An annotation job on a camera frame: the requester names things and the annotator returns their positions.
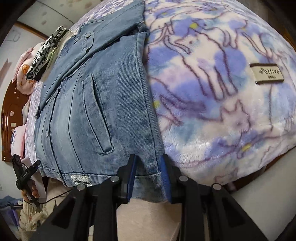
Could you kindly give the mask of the blue denim jacket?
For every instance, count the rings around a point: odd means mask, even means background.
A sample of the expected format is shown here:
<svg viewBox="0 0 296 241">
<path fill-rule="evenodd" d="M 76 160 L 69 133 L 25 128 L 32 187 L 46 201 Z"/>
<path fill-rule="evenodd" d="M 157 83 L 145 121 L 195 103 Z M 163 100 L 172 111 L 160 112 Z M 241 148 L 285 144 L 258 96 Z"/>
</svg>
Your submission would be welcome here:
<svg viewBox="0 0 296 241">
<path fill-rule="evenodd" d="M 65 186 L 96 185 L 139 156 L 132 195 L 165 200 L 164 145 L 142 63 L 144 2 L 82 25 L 41 90 L 35 149 L 41 174 Z"/>
</svg>

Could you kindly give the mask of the white printed pillow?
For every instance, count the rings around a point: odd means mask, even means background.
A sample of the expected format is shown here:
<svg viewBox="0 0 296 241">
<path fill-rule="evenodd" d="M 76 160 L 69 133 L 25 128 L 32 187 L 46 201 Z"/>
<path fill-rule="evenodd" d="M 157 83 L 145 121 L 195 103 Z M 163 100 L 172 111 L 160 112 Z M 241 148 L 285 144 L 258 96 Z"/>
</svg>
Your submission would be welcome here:
<svg viewBox="0 0 296 241">
<path fill-rule="evenodd" d="M 11 155 L 16 154 L 20 156 L 21 160 L 25 153 L 26 127 L 26 125 L 16 127 L 11 137 Z"/>
</svg>

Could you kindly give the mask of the brown wooden headboard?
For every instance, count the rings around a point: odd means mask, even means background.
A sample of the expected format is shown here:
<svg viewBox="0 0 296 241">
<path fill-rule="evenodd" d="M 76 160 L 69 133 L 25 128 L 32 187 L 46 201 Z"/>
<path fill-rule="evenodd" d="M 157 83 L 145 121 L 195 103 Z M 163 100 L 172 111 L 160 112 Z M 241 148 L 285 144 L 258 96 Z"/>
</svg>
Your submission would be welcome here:
<svg viewBox="0 0 296 241">
<path fill-rule="evenodd" d="M 18 91 L 16 82 L 10 83 L 1 110 L 1 156 L 3 162 L 10 162 L 11 137 L 14 129 L 23 125 L 22 109 L 28 99 L 28 95 Z"/>
</svg>

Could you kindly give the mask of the pink bear print quilt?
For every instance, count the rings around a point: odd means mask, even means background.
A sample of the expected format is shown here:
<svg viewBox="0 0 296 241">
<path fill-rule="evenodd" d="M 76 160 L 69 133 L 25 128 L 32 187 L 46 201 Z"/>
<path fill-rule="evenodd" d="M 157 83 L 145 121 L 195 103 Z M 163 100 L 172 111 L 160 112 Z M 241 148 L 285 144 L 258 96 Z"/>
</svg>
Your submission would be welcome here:
<svg viewBox="0 0 296 241">
<path fill-rule="evenodd" d="M 34 60 L 34 57 L 36 56 L 38 50 L 41 48 L 42 45 L 43 42 L 40 42 L 36 44 L 36 46 L 27 49 L 20 56 L 15 66 L 14 76 L 11 82 L 16 82 L 17 90 L 24 95 L 30 95 L 33 93 L 36 82 L 30 79 L 26 80 L 26 74 Z"/>
</svg>

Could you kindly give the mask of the black white patterned folded garment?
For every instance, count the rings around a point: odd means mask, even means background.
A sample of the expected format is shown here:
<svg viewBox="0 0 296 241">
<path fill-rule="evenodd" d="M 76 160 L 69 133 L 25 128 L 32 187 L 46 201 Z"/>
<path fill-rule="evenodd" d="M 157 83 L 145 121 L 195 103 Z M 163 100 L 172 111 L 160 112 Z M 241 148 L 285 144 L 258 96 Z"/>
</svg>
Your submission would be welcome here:
<svg viewBox="0 0 296 241">
<path fill-rule="evenodd" d="M 26 74 L 26 80 L 40 81 L 41 76 L 45 71 L 45 61 L 49 52 L 57 46 L 60 39 L 68 31 L 63 26 L 58 27 L 51 36 L 43 43 L 41 48 L 38 50 L 34 60 Z"/>
</svg>

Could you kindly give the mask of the purple cat print blanket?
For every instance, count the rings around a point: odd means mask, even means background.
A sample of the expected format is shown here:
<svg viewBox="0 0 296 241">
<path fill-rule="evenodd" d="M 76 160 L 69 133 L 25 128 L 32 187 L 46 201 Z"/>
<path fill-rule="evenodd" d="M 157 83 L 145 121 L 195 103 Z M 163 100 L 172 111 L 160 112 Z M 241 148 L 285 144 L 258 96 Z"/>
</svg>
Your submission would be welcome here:
<svg viewBox="0 0 296 241">
<path fill-rule="evenodd" d="M 132 2 L 104 1 L 71 31 Z M 295 146 L 295 51 L 281 34 L 238 1 L 143 2 L 142 63 L 184 174 L 228 183 Z"/>
</svg>

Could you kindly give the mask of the light green folded garment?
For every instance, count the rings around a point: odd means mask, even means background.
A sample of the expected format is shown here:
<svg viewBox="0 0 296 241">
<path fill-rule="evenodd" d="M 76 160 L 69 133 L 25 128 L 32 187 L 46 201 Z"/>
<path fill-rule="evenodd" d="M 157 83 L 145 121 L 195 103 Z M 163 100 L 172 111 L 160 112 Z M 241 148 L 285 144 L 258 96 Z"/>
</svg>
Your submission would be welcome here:
<svg viewBox="0 0 296 241">
<path fill-rule="evenodd" d="M 49 68 L 49 66 L 51 65 L 53 59 L 54 59 L 54 56 L 55 56 L 55 53 L 57 51 L 58 47 L 54 47 L 48 54 L 47 58 L 46 58 L 46 61 L 45 61 L 45 67 L 46 68 Z"/>
</svg>

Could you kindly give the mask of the cream folded garment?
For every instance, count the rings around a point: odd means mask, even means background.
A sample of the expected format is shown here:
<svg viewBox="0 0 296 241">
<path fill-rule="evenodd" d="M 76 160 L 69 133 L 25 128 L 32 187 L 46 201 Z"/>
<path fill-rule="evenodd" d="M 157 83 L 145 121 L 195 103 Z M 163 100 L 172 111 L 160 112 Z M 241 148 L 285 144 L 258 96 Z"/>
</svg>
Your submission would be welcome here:
<svg viewBox="0 0 296 241">
<path fill-rule="evenodd" d="M 71 30 L 68 30 L 68 31 L 65 33 L 65 35 L 64 35 L 64 36 L 60 39 L 60 41 L 58 42 L 58 44 L 57 44 L 58 49 L 57 49 L 57 51 L 56 51 L 56 53 L 55 53 L 54 59 L 53 59 L 51 65 L 49 66 L 49 68 L 46 68 L 46 67 L 45 67 L 45 71 L 44 71 L 43 75 L 41 76 L 41 80 L 40 80 L 41 82 L 44 82 L 44 81 L 47 80 L 47 78 L 48 78 L 48 76 L 49 76 L 51 70 L 53 69 L 53 66 L 54 66 L 54 64 L 55 64 L 55 62 L 56 62 L 56 59 L 59 57 L 59 55 L 60 55 L 60 53 L 61 53 L 61 51 L 62 51 L 64 45 L 65 45 L 66 42 L 67 42 L 67 41 L 73 36 L 73 34 L 74 34 L 74 33 L 73 33 Z"/>
</svg>

